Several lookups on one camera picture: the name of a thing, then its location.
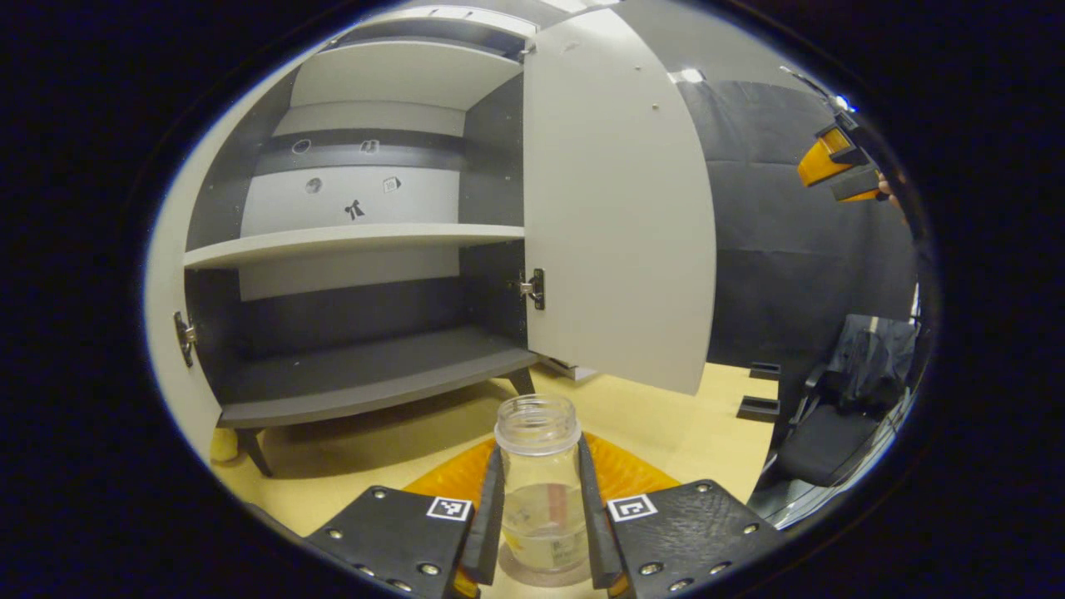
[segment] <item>glass jar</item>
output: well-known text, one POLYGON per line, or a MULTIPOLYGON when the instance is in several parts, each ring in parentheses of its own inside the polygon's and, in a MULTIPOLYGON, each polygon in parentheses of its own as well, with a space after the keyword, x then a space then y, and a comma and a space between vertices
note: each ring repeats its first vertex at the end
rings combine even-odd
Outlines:
POLYGON ((503 536, 534 572, 561 572, 588 558, 577 441, 570 400, 532 394, 499 406, 495 440, 503 454, 503 536))

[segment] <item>open cabinet door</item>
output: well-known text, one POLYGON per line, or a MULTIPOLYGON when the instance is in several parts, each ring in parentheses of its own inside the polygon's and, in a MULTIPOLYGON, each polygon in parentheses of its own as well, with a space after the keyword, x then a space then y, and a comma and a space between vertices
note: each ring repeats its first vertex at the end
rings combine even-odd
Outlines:
POLYGON ((694 393, 717 245, 703 151, 654 52, 600 10, 546 29, 525 59, 529 350, 694 393))

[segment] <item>wooden table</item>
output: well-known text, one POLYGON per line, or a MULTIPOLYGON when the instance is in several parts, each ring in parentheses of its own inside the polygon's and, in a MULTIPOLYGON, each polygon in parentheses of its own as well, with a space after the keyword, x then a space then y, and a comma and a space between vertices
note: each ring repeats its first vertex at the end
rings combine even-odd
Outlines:
MULTIPOLYGON (((540 366, 531 370, 538 392, 573 402, 585 431, 682 483, 712 479, 740 501, 750 499, 773 426, 738 419, 736 412, 743 395, 776 399, 776 382, 750 378, 748 369, 707 363, 699 393, 689 396, 605 374, 574 382, 540 366)), ((493 379, 350 418, 267 428, 260 442, 274 477, 263 477, 246 456, 212 468, 239 498, 307 536, 371 485, 403 488, 489 438, 496 408, 513 395, 509 383, 493 379)), ((499 569, 495 584, 482 586, 481 594, 484 599, 606 597, 590 581, 545 589, 521 584, 499 569)))

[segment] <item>sticker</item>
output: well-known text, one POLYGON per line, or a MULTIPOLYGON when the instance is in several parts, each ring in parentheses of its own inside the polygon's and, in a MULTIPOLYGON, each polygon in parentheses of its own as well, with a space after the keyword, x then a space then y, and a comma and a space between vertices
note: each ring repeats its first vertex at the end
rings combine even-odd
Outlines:
POLYGON ((348 215, 351 216, 353 221, 356 220, 356 218, 358 218, 359 216, 365 216, 366 215, 365 212, 363 212, 362 210, 359 209, 359 200, 358 199, 355 200, 355 201, 353 201, 351 206, 345 206, 344 207, 344 212, 347 212, 348 215))
POLYGON ((651 503, 651 500, 648 499, 646 493, 626 497, 625 499, 611 499, 606 504, 610 508, 610 516, 615 522, 635 520, 658 513, 655 504, 651 503))
POLYGON ((464 522, 466 516, 470 515, 471 506, 473 506, 472 501, 438 497, 432 500, 432 505, 429 506, 429 511, 425 515, 430 518, 464 522))

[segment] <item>black office chair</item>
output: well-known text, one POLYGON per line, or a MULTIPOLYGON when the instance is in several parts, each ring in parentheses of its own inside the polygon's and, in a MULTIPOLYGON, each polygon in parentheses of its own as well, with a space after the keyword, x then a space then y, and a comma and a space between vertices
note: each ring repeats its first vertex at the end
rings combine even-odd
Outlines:
POLYGON ((832 360, 806 379, 776 454, 780 471, 819 487, 843 484, 905 392, 916 338, 906 322, 848 314, 832 360))

